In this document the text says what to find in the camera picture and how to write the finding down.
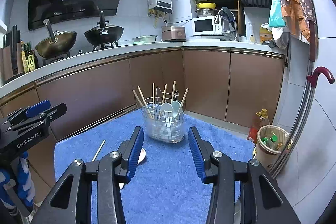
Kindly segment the blue white gloved left hand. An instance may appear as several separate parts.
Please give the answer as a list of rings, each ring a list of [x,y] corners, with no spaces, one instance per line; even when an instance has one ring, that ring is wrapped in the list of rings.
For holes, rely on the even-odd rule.
[[[29,210],[33,210],[33,199],[35,197],[35,187],[34,182],[31,178],[31,172],[29,170],[29,165],[27,163],[28,152],[24,152],[19,157],[19,162],[17,165],[17,190],[16,194],[19,199],[23,202],[25,207]],[[5,190],[5,185],[10,181],[10,173],[1,168],[1,201],[7,209],[14,209],[15,203],[11,200],[10,196]]]

